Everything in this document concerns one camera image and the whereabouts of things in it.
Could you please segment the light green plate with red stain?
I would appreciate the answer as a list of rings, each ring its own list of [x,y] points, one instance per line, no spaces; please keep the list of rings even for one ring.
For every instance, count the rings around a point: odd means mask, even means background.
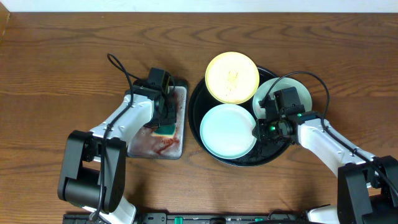
[[[261,108],[259,102],[262,101],[268,92],[271,85],[277,80],[277,78],[272,78],[259,86],[256,93],[254,94],[252,100],[252,110],[257,119],[266,119],[267,115],[274,116],[277,115],[278,106],[274,99],[274,93],[278,90],[295,87],[298,93],[298,97],[302,105],[304,105],[305,111],[310,111],[312,109],[312,97],[307,90],[307,88],[299,81],[293,78],[283,78],[279,81],[269,93],[267,98],[267,104],[264,108]]]

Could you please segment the green scouring sponge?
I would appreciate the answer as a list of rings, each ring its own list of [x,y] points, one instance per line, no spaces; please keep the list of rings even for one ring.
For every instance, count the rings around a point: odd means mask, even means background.
[[[152,135],[155,137],[172,138],[175,135],[175,130],[175,124],[167,124],[159,126],[152,132]]]

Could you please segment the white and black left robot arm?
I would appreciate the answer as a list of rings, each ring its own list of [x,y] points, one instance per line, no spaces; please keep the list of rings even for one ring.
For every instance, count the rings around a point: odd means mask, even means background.
[[[133,223],[136,208],[124,197],[128,144],[139,130],[170,115],[170,87],[132,85],[120,106],[91,130],[67,138],[57,195],[89,211],[88,222]]]

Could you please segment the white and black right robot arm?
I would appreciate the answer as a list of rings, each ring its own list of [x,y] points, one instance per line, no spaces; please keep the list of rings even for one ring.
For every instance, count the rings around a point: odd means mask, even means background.
[[[302,105],[256,120],[252,134],[261,143],[300,145],[336,175],[337,204],[307,211],[310,223],[397,223],[397,159],[362,150]]]

